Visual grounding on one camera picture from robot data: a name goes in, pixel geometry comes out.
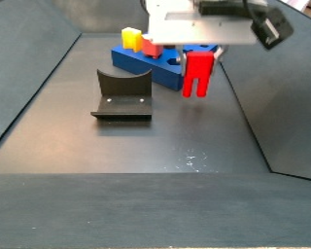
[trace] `red block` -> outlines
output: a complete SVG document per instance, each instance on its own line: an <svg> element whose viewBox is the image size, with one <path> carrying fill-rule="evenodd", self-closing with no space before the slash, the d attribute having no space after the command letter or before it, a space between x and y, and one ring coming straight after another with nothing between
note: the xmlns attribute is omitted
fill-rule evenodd
<svg viewBox="0 0 311 249"><path fill-rule="evenodd" d="M183 96L193 94L194 79L200 79L198 97L206 97L208 85L214 65L214 52L189 52L186 76L183 82Z"/></svg>
<svg viewBox="0 0 311 249"><path fill-rule="evenodd" d="M151 56L154 59L158 59L163 52L163 46L155 45L151 42L150 40L151 38L149 35L143 35L142 38L143 38L143 44L142 44L143 54L146 56Z"/></svg>

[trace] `yellow block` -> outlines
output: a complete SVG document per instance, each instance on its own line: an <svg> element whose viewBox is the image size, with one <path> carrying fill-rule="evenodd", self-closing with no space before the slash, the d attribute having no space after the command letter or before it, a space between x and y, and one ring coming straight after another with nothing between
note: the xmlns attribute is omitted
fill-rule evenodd
<svg viewBox="0 0 311 249"><path fill-rule="evenodd" d="M142 50L142 31L133 27L122 29L122 43L125 49L133 49L137 53Z"/></svg>

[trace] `black holder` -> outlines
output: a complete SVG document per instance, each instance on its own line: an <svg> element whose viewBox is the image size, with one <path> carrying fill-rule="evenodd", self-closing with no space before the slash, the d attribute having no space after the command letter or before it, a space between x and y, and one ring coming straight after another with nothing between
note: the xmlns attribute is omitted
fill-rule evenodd
<svg viewBox="0 0 311 249"><path fill-rule="evenodd" d="M153 118L153 71L130 78L111 76L98 70L102 100L98 119Z"/></svg>

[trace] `blue lego brick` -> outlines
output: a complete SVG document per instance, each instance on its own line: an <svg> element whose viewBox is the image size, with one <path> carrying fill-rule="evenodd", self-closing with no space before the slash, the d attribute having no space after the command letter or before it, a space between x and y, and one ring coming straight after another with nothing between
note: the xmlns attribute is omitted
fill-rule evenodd
<svg viewBox="0 0 311 249"><path fill-rule="evenodd" d="M186 45L185 52L214 51L217 45ZM134 53L126 50L122 45L111 49L113 65L133 74L143 74L153 69L153 81L174 90L183 87L182 67L175 59L179 56L177 50L165 49L158 59L146 57L143 52Z"/></svg>

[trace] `red peg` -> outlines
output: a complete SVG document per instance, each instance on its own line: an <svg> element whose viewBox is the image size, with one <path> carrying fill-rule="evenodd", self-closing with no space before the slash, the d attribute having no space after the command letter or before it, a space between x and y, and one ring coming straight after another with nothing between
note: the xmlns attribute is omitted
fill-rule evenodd
<svg viewBox="0 0 311 249"><path fill-rule="evenodd" d="M206 97L208 85L214 64L214 52L187 52L186 76L183 82L183 96L193 94L194 79L200 79L198 97Z"/></svg>

